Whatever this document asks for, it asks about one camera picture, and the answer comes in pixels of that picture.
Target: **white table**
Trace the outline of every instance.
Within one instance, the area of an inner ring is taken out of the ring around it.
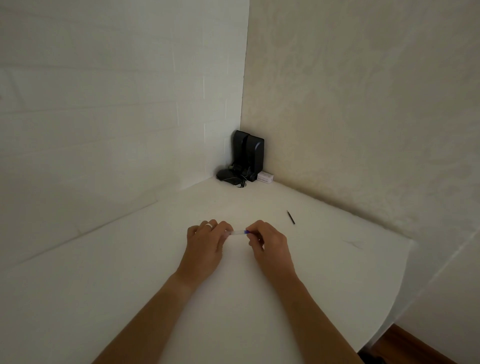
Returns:
[[[287,209],[295,219],[293,225]],[[355,350],[386,318],[410,241],[281,184],[209,179],[0,275],[0,362],[90,363],[174,272],[186,229],[257,219],[288,237],[299,277]],[[300,363],[245,236],[231,236],[162,363]]]

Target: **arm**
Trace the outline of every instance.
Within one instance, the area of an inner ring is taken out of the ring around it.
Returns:
[[[206,221],[187,231],[187,247],[177,271],[95,359],[94,364],[156,364],[185,304],[216,269],[232,227]]]
[[[304,362],[362,364],[297,277],[285,235],[261,220],[246,230],[253,232],[253,254],[282,302]]]

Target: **forearm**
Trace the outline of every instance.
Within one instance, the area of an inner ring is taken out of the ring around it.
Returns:
[[[306,364],[362,363],[297,277],[279,280],[274,288]]]
[[[156,364],[192,290],[172,275],[94,364]]]

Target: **wall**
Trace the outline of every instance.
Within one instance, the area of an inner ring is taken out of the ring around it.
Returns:
[[[418,244],[385,329],[480,227],[477,1],[259,0],[241,129],[275,180]]]
[[[398,322],[457,364],[480,363],[479,261],[477,234]]]
[[[230,162],[248,8],[0,0],[0,267]]]

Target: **brown floor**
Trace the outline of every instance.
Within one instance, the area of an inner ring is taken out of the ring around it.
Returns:
[[[393,325],[369,350],[387,364],[455,364],[402,328]]]

